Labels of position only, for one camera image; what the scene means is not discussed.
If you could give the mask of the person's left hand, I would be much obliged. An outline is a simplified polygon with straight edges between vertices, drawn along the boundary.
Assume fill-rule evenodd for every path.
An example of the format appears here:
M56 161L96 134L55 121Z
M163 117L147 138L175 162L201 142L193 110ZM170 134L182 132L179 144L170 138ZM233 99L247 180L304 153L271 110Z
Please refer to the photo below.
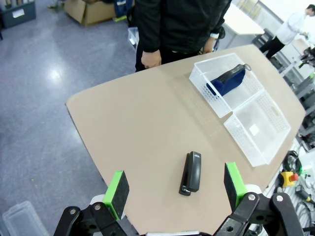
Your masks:
M202 55L202 54L211 53L213 51L215 42L216 42L215 38L209 37L205 45L200 49L199 54Z

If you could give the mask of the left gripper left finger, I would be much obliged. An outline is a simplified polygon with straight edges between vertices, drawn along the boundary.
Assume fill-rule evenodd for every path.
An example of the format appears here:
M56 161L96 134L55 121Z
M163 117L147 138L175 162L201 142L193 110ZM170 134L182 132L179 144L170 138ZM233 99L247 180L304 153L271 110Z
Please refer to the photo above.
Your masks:
M116 171L103 199L84 210L77 206L64 209L54 235L56 236L126 236L119 224L129 194L124 171Z

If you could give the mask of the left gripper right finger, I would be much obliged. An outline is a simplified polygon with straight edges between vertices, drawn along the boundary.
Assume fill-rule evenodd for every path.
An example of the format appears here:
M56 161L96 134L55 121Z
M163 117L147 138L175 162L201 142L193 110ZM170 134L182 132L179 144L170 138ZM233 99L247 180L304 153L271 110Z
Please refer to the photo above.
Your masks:
M261 225L269 236L304 234L289 195L282 192L267 198L249 192L234 162L225 163L224 186L232 213L214 235L246 236L252 224Z

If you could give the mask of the person's right hand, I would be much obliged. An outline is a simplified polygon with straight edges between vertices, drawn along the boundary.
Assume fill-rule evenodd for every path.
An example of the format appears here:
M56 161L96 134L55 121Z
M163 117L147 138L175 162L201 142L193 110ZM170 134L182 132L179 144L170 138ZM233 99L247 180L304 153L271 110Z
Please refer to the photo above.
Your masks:
M143 52L141 57L141 63L144 65L145 69L157 67L161 65L161 55L160 51L155 52Z

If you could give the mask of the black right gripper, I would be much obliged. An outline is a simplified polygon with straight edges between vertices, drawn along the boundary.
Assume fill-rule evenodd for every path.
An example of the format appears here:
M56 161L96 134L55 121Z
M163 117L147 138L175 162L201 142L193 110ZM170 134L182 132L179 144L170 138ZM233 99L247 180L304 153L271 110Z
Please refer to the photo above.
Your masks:
M303 51L303 55L300 57L299 68L308 64L311 67L315 67L315 48L308 47Z

